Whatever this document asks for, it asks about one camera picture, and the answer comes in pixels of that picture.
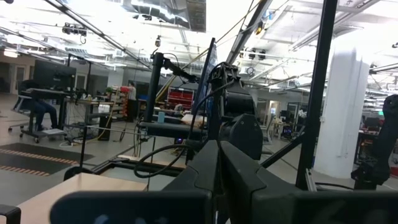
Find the person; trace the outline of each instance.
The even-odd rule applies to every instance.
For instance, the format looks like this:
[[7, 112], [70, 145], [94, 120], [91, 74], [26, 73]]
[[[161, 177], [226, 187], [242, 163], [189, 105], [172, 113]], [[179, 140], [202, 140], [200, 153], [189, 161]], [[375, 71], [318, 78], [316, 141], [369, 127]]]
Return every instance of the person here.
[[127, 103], [127, 120], [129, 122], [134, 122], [134, 118], [137, 116], [136, 114], [136, 94], [137, 90], [134, 86], [134, 83], [129, 83], [129, 94], [128, 94], [128, 103]]
[[[19, 92], [23, 94], [22, 91], [30, 92], [33, 88], [41, 88], [41, 86], [36, 83], [34, 80], [25, 80], [22, 81], [21, 84], [18, 86]], [[44, 102], [43, 100], [24, 100], [21, 105], [21, 109], [23, 110], [30, 110], [32, 103], [34, 104], [34, 113], [36, 114], [36, 123], [34, 130], [35, 131], [43, 131], [44, 127], [42, 126], [43, 118], [45, 113], [50, 114], [51, 118], [51, 127], [57, 128], [57, 110], [49, 105], [48, 103]]]

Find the concrete floor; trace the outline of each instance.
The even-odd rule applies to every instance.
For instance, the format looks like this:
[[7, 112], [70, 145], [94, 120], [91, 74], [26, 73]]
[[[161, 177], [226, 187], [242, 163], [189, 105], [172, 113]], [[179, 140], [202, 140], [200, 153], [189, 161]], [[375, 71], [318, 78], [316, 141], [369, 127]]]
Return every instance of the concrete floor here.
[[[10, 144], [14, 142], [23, 142], [26, 144], [35, 144], [33, 138], [30, 136], [24, 136], [22, 139], [19, 137], [19, 128], [15, 128], [13, 132], [8, 133], [8, 126], [12, 124], [18, 124], [28, 120], [28, 117], [12, 112], [10, 109], [16, 102], [17, 97], [15, 95], [7, 95], [0, 93], [0, 146], [5, 144]], [[124, 127], [123, 122], [113, 123], [113, 129], [122, 130]], [[50, 126], [50, 120], [46, 114], [44, 120], [45, 126]], [[128, 131], [132, 131], [134, 124], [128, 124]], [[112, 133], [111, 140], [108, 142], [103, 141], [93, 141], [86, 145], [86, 154], [94, 155], [94, 158], [87, 160], [87, 164], [97, 165], [112, 158], [113, 156], [125, 151], [132, 146], [132, 134], [126, 133], [124, 140], [122, 142], [114, 142], [118, 140], [120, 133]], [[80, 152], [81, 146], [74, 147], [64, 147], [64, 140], [59, 139], [55, 141], [50, 141], [45, 138], [40, 141], [41, 146], [51, 147], [54, 149], [61, 149], [66, 151]], [[143, 143], [141, 156], [151, 152], [152, 150], [153, 138], [148, 142]], [[173, 144], [173, 139], [160, 138], [157, 137], [155, 140], [155, 148]], [[276, 152], [283, 146], [287, 144], [285, 141], [273, 140], [271, 146], [264, 146], [264, 149], [268, 149], [272, 152]], [[127, 151], [124, 154], [132, 156], [132, 151]], [[292, 152], [288, 153], [283, 157], [284, 161], [279, 160], [275, 164], [271, 165], [268, 170], [273, 174], [279, 176], [280, 178], [294, 183], [296, 177], [295, 167], [298, 166], [300, 155], [300, 147], [297, 147]], [[159, 161], [171, 161], [175, 158], [169, 152], [161, 152], [154, 156], [155, 160]], [[260, 162], [264, 161], [267, 156], [263, 155]], [[178, 163], [183, 164], [185, 158], [182, 158]], [[31, 197], [59, 184], [63, 180], [63, 175], [65, 170], [61, 170], [56, 174], [52, 174], [48, 177], [39, 177], [30, 174], [21, 174], [18, 172], [10, 172], [5, 170], [0, 170], [0, 203], [6, 205], [18, 205]], [[139, 182], [147, 182], [146, 179], [137, 178], [131, 170], [126, 169], [113, 169], [104, 173], [104, 175], [114, 178], [134, 180]], [[334, 184], [342, 184], [346, 186], [353, 187], [354, 182], [351, 179], [335, 179], [326, 175], [322, 175], [314, 172], [313, 178], [315, 182], [330, 182]], [[160, 190], [166, 186], [173, 178], [159, 175], [153, 177], [150, 180], [150, 190]], [[398, 180], [389, 179], [383, 186], [379, 186], [378, 190], [397, 190]]]

